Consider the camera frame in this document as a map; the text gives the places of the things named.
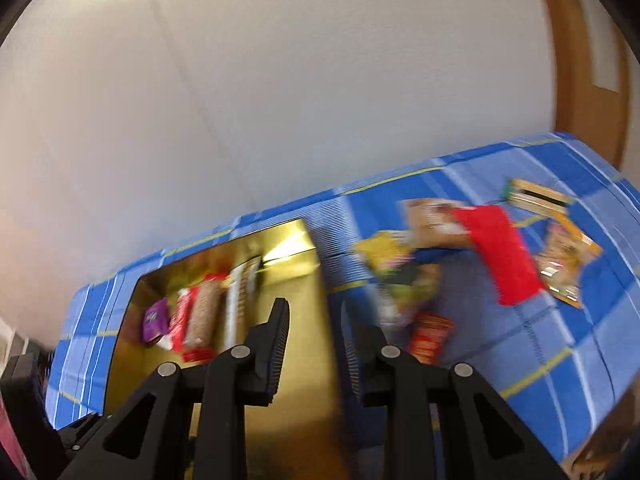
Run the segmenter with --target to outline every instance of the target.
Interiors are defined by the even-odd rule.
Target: blue tablecloth
[[[138,278],[215,244],[290,219],[303,218],[321,257],[334,330],[343,301],[374,321],[369,271],[351,245],[381,229],[404,228],[399,200],[443,197],[500,203],[505,181],[519,177],[575,197],[570,217],[603,248],[583,271],[584,308],[546,292],[513,308],[497,304],[484,265],[471,251],[442,260],[437,310],[456,332],[444,365],[464,360],[478,369],[561,460],[609,413],[640,367],[640,194],[594,151],[567,134],[539,134],[455,153],[236,218],[203,237],[136,261],[72,300],[46,393],[60,428],[101,412],[116,335]],[[543,245],[546,220],[505,205],[532,253]],[[340,366],[344,414],[354,449],[382,442],[382,419],[348,393]]]

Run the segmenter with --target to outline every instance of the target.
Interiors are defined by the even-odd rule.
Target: open box
[[[144,311],[168,297],[175,311],[177,291],[208,272],[226,272],[252,256],[263,256],[260,289],[250,324],[265,322],[275,298],[289,301],[290,326],[280,386],[268,408],[245,409],[249,478],[347,478],[338,443],[340,411],[326,294],[316,247],[304,222],[294,220],[236,238],[142,276],[134,288],[114,348],[105,414],[117,410],[156,367],[179,354],[141,342]],[[223,304],[213,337],[222,343]],[[200,405],[191,433],[197,434]]]

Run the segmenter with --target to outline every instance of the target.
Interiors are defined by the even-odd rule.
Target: purple snack package
[[[153,343],[156,339],[169,333],[169,316],[167,299],[156,301],[146,311],[142,319],[142,341]]]

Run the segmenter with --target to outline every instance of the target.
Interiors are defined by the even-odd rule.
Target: silver screw
[[[162,363],[159,367],[158,367],[158,374],[162,377],[168,377],[170,375],[175,374],[175,371],[178,369],[178,367],[175,365],[175,363]]]
[[[394,359],[400,355],[400,349],[397,346],[386,345],[382,347],[380,353],[383,355],[383,357]]]
[[[457,376],[469,377],[474,372],[474,369],[471,367],[471,365],[468,365],[466,363],[458,363],[453,367],[453,371]]]
[[[242,359],[247,357],[251,353],[251,349],[248,346],[238,345],[231,349],[231,355],[236,359]]]

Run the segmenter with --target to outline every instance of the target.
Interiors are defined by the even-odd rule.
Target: wall
[[[620,167],[622,174],[640,188],[640,63],[629,54],[629,122],[626,130],[625,155]]]
[[[542,0],[34,0],[0,48],[0,312],[228,221],[552,125]]]

